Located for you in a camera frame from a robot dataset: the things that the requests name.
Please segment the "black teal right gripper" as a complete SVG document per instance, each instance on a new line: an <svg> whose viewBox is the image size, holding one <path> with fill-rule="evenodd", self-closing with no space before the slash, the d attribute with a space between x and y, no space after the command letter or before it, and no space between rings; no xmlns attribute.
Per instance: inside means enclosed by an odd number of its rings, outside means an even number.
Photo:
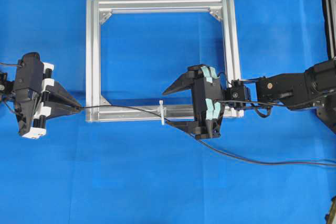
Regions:
<svg viewBox="0 0 336 224"><path fill-rule="evenodd" d="M169 95L191 89L194 121L171 121L166 123L195 139L218 138L224 115L224 99L220 78L214 67L197 65L188 67L187 72L180 75L163 95Z"/></svg>

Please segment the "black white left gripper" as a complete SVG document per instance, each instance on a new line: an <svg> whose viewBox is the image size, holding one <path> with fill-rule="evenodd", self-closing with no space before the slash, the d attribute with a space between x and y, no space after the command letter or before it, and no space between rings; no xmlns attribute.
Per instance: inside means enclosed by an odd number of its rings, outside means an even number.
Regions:
<svg viewBox="0 0 336 224"><path fill-rule="evenodd" d="M37 52L29 52L18 61L13 86L14 111L21 137L38 139L46 135L46 120L77 114L78 101L50 76L54 65L40 60ZM43 94L49 93L48 101Z"/></svg>

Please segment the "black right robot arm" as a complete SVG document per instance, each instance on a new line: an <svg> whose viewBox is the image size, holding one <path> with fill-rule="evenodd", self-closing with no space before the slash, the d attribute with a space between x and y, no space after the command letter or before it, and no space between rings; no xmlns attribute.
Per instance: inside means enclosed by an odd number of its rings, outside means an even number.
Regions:
<svg viewBox="0 0 336 224"><path fill-rule="evenodd" d="M290 111L315 109L318 118L335 131L334 60L318 63L302 73L232 80L227 88L222 87L215 68L195 65L188 67L163 95L184 90L191 91L194 119L169 125L197 140L220 137L226 108L254 110L262 118L270 116L275 106Z"/></svg>

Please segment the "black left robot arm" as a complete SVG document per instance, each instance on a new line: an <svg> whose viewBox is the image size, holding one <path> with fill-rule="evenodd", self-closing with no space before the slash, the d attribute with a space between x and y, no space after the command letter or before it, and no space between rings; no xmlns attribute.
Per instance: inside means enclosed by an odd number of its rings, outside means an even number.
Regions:
<svg viewBox="0 0 336 224"><path fill-rule="evenodd" d="M52 78L54 65L42 62L37 52L24 54L16 67L15 80L1 72L1 102L13 104L10 110L18 123L21 137L38 139L46 135L46 122L82 110L78 101Z"/></svg>

